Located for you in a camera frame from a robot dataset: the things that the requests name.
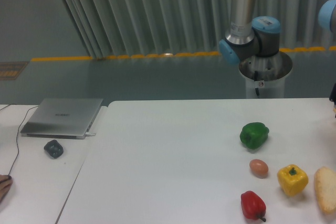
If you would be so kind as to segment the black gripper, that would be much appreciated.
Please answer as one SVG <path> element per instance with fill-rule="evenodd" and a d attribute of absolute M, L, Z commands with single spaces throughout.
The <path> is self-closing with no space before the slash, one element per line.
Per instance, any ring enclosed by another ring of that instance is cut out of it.
<path fill-rule="evenodd" d="M 333 102 L 333 112 L 336 114 L 336 83 L 333 85 L 329 100 Z"/>

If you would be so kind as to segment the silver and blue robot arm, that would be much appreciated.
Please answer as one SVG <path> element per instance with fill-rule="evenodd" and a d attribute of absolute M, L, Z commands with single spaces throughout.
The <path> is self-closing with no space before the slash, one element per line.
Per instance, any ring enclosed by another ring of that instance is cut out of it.
<path fill-rule="evenodd" d="M 281 24 L 270 16 L 253 18 L 255 0 L 232 0 L 229 29 L 219 42 L 223 58 L 239 66 L 247 98 L 282 98 L 292 60 L 279 50 Z"/>

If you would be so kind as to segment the person's hand on mouse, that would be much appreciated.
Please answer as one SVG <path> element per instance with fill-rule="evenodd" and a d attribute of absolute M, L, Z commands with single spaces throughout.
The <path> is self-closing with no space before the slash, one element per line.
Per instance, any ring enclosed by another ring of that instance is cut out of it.
<path fill-rule="evenodd" d="M 0 201 L 2 201 L 9 192 L 13 179 L 10 175 L 1 175 L 0 181 Z"/>

